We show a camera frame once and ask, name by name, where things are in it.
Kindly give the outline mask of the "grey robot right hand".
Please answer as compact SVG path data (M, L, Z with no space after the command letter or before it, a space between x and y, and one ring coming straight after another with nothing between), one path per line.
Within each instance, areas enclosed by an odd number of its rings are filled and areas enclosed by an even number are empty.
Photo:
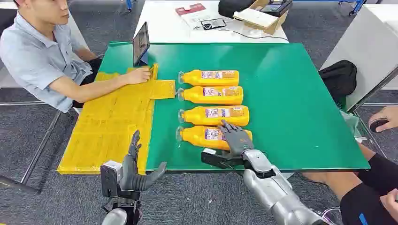
M226 120L221 120L221 122L222 125L218 128L222 131L232 156L241 156L244 151L254 149L249 135L240 126L230 124Z

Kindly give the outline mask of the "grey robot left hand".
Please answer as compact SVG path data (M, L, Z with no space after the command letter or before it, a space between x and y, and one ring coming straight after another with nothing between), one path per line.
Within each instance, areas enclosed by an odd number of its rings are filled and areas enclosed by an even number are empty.
M149 175L138 174L138 152L141 148L140 132L136 130L132 136L128 153L122 162L122 178L120 188L122 191L142 192L155 183L166 171L167 162L161 162L154 172Z

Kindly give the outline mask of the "person's hand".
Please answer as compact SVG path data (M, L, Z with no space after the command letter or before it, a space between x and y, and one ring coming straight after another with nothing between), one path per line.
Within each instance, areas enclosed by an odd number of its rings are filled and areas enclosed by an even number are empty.
M369 128L373 132L382 132L384 130L398 127L398 106L384 107L378 113L372 115L369 119Z
M148 67L135 68L125 74L127 84L139 84L147 82L151 77L151 71Z
M398 190L393 189L388 194L381 196L380 201L391 217L398 222Z

